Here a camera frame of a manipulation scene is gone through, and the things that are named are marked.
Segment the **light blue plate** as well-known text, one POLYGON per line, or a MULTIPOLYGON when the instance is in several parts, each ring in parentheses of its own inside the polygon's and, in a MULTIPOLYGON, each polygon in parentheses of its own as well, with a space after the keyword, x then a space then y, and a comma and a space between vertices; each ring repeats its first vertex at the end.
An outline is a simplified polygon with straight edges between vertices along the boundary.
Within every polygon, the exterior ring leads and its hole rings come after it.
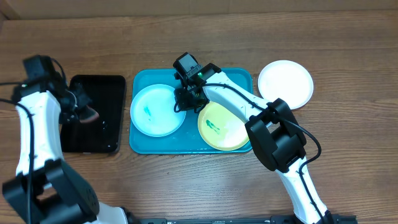
POLYGON ((174 111, 174 90, 169 85, 155 84, 145 87, 133 98, 131 121, 141 133, 150 137, 164 137, 181 127, 186 112, 174 111))

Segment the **yellow-green plate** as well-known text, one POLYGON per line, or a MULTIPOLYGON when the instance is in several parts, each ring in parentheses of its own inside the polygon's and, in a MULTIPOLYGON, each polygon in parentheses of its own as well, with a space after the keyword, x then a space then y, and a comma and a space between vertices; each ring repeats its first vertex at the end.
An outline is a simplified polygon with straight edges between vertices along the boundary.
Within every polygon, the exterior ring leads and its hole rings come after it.
POLYGON ((198 130, 209 146, 220 151, 237 150, 249 142, 244 123, 212 101, 198 115, 198 130))

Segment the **pink plate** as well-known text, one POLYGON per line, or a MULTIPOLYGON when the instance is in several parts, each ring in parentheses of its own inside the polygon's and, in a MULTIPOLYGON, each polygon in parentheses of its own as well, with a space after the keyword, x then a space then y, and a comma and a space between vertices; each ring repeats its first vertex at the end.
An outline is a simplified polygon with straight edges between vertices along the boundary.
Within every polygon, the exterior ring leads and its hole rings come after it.
POLYGON ((307 104, 314 91, 309 71, 290 60, 278 60, 266 65, 259 74, 257 87, 265 100, 280 98, 292 110, 307 104))

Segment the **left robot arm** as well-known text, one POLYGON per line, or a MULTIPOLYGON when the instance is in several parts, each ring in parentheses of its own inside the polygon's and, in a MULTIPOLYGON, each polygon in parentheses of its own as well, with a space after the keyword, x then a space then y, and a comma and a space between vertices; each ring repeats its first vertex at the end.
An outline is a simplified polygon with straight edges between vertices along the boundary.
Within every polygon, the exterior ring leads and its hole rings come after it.
POLYGON ((2 185, 6 201, 26 223, 139 223, 124 207, 100 202, 64 160, 59 126, 99 116, 84 89, 68 85, 52 57, 34 55, 23 65, 27 79, 8 100, 19 114, 21 153, 16 176, 2 185))

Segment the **black and red sponge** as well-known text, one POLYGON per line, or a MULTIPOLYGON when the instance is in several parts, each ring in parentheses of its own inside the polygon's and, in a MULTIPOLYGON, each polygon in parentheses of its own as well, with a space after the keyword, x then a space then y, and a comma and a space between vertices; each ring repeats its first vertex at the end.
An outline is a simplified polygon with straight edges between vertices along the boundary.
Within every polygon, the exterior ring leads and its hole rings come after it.
POLYGON ((80 123, 91 123, 98 119, 100 116, 96 110, 91 108, 90 106, 85 106, 79 112, 79 121, 80 123))

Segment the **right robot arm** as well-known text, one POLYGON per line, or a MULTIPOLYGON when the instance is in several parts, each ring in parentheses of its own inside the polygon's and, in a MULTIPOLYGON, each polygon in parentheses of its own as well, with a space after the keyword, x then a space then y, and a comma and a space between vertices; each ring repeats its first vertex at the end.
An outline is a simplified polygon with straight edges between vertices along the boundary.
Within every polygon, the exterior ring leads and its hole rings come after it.
POLYGON ((252 150, 261 164, 278 173, 300 223, 333 223, 311 180, 306 158, 306 138, 312 134, 299 126, 288 104, 276 99, 268 102, 241 88, 220 67, 200 65, 185 52, 173 64, 176 112, 198 110, 215 102, 238 117, 245 125, 252 150))

